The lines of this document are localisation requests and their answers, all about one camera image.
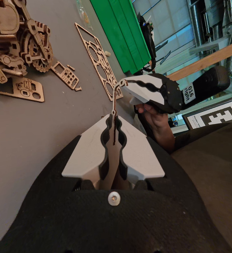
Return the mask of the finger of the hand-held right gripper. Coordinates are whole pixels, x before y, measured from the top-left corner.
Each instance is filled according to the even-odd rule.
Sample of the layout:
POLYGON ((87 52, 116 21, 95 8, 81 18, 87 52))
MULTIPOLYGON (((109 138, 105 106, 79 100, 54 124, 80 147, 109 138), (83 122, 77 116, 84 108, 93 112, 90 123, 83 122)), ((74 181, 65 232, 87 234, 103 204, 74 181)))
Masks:
POLYGON ((123 86, 123 89, 133 96, 130 104, 143 104, 149 101, 164 104, 164 98, 160 92, 149 91, 146 87, 141 87, 136 82, 127 82, 127 84, 127 86, 123 86))
POLYGON ((159 90, 163 85, 160 78, 152 75, 126 77, 121 80, 121 87, 123 87, 123 84, 129 90, 159 90))

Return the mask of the punched-out wooden puzzle sheet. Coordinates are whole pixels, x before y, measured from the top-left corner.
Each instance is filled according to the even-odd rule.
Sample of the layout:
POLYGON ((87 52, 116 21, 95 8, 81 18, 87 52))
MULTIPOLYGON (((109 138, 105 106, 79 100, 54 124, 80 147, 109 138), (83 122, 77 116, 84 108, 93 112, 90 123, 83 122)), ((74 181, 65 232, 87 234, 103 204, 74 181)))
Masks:
POLYGON ((74 23, 74 26, 101 81, 108 99, 113 101, 113 88, 117 84, 117 80, 99 39, 79 24, 74 23))

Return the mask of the black bag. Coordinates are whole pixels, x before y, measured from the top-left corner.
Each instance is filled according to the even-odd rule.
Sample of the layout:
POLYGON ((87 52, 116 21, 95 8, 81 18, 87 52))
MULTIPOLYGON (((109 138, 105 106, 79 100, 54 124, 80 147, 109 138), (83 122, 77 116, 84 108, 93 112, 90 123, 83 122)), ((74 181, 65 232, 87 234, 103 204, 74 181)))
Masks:
POLYGON ((154 40, 152 38, 152 30, 153 27, 149 22, 146 22, 144 17, 140 15, 140 12, 137 14, 137 20, 139 22, 144 40, 146 42, 149 54, 151 56, 151 63, 150 63, 150 69, 149 68, 143 68, 147 72, 155 73, 155 67, 156 67, 156 51, 155 51, 155 44, 154 40))

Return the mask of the black framed sign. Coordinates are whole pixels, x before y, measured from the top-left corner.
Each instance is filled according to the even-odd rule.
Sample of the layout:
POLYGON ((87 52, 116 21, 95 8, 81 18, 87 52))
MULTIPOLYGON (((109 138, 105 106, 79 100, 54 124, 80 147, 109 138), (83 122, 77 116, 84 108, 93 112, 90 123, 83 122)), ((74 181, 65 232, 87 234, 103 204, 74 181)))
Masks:
POLYGON ((232 98, 183 115, 189 130, 220 123, 232 123, 232 98))

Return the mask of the remote-shaped wooden puzzle piece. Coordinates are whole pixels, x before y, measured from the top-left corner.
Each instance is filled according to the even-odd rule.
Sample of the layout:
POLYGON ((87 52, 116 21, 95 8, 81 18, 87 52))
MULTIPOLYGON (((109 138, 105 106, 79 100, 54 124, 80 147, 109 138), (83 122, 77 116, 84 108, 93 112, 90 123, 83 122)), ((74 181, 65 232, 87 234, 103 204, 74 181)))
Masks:
POLYGON ((69 70, 59 61, 57 61, 55 65, 51 66, 51 71, 71 90, 78 87, 79 78, 75 75, 74 71, 69 70))

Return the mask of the wooden motorcycle puzzle model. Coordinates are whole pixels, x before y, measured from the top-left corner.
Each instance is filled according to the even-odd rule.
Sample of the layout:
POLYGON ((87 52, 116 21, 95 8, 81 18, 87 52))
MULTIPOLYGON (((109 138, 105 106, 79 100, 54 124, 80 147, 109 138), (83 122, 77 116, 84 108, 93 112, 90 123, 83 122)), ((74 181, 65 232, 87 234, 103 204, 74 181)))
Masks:
POLYGON ((31 18, 26 1, 0 0, 0 84, 27 75, 32 66, 41 73, 53 64, 50 28, 31 18))

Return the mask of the wooden beam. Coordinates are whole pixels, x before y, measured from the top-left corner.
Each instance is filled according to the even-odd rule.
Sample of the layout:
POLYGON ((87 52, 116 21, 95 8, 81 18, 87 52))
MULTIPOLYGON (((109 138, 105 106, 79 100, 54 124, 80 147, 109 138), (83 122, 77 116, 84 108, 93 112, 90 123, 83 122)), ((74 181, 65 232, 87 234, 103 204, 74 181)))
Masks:
POLYGON ((211 55, 208 55, 170 75, 167 77, 172 81, 178 81, 180 79, 183 79, 191 74, 194 74, 198 71, 201 71, 211 65, 214 65, 215 63, 221 62, 222 60, 225 60, 232 56, 232 44, 229 44, 228 38, 221 38, 216 41, 213 41, 211 43, 205 44, 203 46, 200 46, 194 51, 204 51, 215 49, 218 47, 218 50, 211 55))

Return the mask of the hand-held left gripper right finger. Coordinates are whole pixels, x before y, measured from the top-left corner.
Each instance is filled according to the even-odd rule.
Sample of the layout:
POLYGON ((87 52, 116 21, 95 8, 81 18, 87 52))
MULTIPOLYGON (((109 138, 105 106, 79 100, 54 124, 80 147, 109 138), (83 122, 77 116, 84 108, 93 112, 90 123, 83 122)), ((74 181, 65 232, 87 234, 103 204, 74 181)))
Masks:
POLYGON ((123 180, 139 181, 165 176, 147 137, 124 120, 116 116, 118 141, 122 145, 119 153, 119 173, 123 180))

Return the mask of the clear plastic bag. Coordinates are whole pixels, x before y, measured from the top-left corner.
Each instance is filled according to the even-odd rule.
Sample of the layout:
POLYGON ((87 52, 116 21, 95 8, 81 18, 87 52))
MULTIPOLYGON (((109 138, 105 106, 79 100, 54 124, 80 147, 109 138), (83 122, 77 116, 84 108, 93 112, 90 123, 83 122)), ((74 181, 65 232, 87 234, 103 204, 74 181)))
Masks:
POLYGON ((90 23, 89 17, 88 17, 87 12, 82 4, 82 1, 76 0, 76 6, 77 6, 78 13, 80 15, 80 18, 83 21, 85 27, 87 27, 93 31, 93 27, 90 23))

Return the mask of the square wooden piece with holes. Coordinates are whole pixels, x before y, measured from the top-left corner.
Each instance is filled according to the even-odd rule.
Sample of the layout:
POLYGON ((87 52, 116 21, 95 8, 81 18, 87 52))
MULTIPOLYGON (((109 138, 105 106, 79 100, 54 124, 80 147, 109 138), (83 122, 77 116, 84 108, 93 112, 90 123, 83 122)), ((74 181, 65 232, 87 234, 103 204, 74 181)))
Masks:
POLYGON ((12 78, 12 84, 13 93, 0 91, 0 94, 39 103, 44 102, 43 87, 41 83, 25 77, 14 77, 12 78))

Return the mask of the thin hooked wooden puzzle piece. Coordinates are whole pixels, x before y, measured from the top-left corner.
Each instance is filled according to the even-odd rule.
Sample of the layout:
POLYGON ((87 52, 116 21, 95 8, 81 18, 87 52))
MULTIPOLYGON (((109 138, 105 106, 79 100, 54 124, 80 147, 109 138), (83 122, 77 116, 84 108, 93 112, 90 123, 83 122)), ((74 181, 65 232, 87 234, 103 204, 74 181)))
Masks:
POLYGON ((112 116, 113 116, 113 123, 114 123, 114 131, 113 131, 113 146, 116 142, 116 116, 117 116, 117 110, 116 110, 116 92, 118 87, 124 87, 128 86, 127 80, 121 79, 120 82, 118 82, 114 88, 113 88, 113 107, 112 107, 112 116))

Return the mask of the green plastic box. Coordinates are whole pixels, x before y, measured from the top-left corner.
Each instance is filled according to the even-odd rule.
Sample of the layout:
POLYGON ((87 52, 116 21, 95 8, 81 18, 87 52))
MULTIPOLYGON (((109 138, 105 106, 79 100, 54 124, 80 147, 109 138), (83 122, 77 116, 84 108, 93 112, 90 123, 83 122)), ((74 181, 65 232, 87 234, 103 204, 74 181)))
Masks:
POLYGON ((130 0, 91 0, 92 7, 124 73, 134 74, 150 60, 130 0))

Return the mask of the person's olive shirt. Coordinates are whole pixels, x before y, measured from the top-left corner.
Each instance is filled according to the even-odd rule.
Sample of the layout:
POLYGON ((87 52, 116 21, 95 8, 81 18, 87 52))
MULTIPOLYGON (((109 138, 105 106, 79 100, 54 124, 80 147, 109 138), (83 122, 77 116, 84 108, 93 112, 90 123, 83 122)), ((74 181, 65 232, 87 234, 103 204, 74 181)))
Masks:
POLYGON ((175 137, 171 156, 196 186, 213 223, 232 248, 232 123, 175 137))

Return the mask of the person's right hand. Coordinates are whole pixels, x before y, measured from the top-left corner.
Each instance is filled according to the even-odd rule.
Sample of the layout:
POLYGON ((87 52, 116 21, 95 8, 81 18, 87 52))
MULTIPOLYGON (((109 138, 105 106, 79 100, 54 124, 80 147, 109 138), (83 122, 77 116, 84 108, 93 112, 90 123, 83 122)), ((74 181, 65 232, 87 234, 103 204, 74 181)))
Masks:
POLYGON ((175 137, 168 123, 168 114, 161 114, 153 106, 146 103, 134 107, 145 117, 157 143, 168 153, 172 153, 175 148, 175 137))

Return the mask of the cluster of metal pipes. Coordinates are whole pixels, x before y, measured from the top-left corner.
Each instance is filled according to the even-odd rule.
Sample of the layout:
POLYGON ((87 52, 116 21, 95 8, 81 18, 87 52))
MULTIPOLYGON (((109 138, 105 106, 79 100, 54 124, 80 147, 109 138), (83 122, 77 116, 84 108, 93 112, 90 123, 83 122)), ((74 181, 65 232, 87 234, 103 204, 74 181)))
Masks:
POLYGON ((232 44, 232 0, 187 1, 200 59, 232 44))

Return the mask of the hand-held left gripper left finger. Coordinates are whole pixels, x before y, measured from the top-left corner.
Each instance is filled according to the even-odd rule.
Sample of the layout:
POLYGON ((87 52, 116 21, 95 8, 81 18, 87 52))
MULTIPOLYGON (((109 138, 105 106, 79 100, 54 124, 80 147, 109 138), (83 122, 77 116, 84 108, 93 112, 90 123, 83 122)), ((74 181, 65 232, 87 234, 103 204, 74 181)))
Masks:
POLYGON ((108 114, 82 133, 64 170, 63 177, 81 178, 96 184, 109 171, 108 148, 111 115, 108 114))

